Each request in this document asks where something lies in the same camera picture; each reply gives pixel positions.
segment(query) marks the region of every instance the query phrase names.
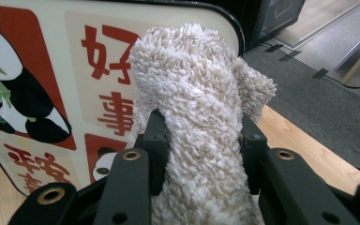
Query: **red chinese character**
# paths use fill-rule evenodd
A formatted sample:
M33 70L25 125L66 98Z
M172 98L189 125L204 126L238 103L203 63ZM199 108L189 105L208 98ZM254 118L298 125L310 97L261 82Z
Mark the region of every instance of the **red chinese character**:
M109 68L111 70L122 70L124 78L118 78L119 83L130 84L130 78L128 75L128 69L130 69L130 63L127 63L130 49L133 47L134 42L139 38L138 35L129 32L127 30L119 29L113 26L102 25L102 34L106 37L116 39L122 42L126 42L129 45L119 59L119 63L110 63ZM82 45L87 50L87 60L89 65L95 68L92 77L100 79L104 74L109 75L110 71L105 68L107 59L107 50L105 45L96 42L97 29L91 26L85 26L85 39L81 41ZM97 62L95 62L95 52L98 51Z
M66 178L64 178L64 174L69 175L69 171L56 163L54 156L51 154L45 153L45 158L35 157L35 162L38 165L41 165L39 168L44 170L49 176L53 177L54 180L70 183Z
M109 75L110 71L105 68L107 53L103 44L96 42L97 29L91 26L85 26L86 39L81 41L82 46L87 50L87 61L95 71L93 71L92 77L100 79L104 74ZM97 62L95 62L95 52L98 51Z
M20 177L24 178L25 181L25 189L28 189L30 193L32 193L34 190L39 188L38 184L42 184L40 180L35 179L30 175L30 173L27 173L26 175L18 174Z
M133 107L132 101L129 99L122 99L121 93L111 92L110 96L100 96L103 102L105 118L98 118L97 120L106 123L107 128L113 128L114 134L124 136L125 131L130 131L133 125Z
M39 171L39 167L36 165L33 165L35 161L31 159L31 153L23 151L21 149L12 147L8 144L4 143L4 146L13 152L8 152L7 154L14 159L14 163L16 163L19 166L24 166L27 171L30 173L34 173L34 170Z

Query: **gray carpet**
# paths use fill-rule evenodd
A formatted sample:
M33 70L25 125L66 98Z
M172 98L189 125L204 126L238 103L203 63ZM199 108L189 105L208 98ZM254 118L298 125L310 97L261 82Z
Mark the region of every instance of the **gray carpet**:
M269 47L248 50L247 63L277 83L269 106L360 169L360 97Z

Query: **brass screw insert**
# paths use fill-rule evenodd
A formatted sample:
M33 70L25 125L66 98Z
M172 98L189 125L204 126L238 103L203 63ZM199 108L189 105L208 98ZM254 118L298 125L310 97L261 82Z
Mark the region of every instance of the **brass screw insert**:
M294 160L294 154L288 151L277 151L277 157L284 159L284 160Z
M43 191L38 197L39 204L52 204L61 200L66 191L62 187L51 187Z
M133 161L140 157L140 153L136 151L130 151L124 154L124 160Z

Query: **black metal bracket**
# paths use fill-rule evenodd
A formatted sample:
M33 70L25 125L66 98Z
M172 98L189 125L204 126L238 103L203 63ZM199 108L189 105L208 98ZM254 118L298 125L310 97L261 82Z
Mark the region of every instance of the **black metal bracket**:
M118 153L107 177L79 191L65 183L41 187L9 224L151 224L150 197L162 190L170 138L163 116L152 111L144 134ZM360 224L360 186L353 196L326 185L294 151L269 149L245 114L239 142L266 224Z

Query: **black cable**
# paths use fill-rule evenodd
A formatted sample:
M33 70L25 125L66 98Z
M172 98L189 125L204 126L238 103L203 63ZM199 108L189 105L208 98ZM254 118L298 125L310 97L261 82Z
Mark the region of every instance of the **black cable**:
M268 44L268 43L259 43L258 45L259 45L259 46L273 47L273 45ZM281 49L277 49L277 51L279 51L279 52L281 52L281 53L283 53L283 54L286 55L286 53L285 53L284 51L282 51ZM297 60L297 59L295 59L295 58L293 58L293 60L296 61L297 63L303 65L304 67L309 68L309 69L317 72L317 70L315 70L315 69L312 68L312 67L309 67L309 66L306 65L305 63L300 62L299 60ZM343 84L343 83L341 83L340 81L338 81L338 80L336 80L336 79L334 79L334 78L331 78L331 77L329 77L329 76L324 75L324 77L327 78L327 79L330 79L330 80L332 80L332 81L334 81L334 82L336 82L336 83L338 83L338 84L340 84L340 85L342 85L342 86L345 87L345 88L349 88L349 89L360 89L360 86L349 86L349 85Z

